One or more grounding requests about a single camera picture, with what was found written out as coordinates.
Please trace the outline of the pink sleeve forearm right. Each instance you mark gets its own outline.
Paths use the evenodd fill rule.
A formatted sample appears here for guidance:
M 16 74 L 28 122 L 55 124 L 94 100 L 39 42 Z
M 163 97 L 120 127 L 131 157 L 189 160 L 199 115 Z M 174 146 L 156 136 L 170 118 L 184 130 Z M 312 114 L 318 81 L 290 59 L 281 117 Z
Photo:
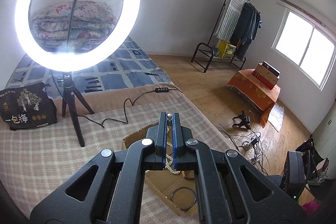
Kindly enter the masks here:
M 303 210 L 305 211 L 308 217 L 312 216 L 320 206 L 320 202 L 313 200 L 302 205 Z

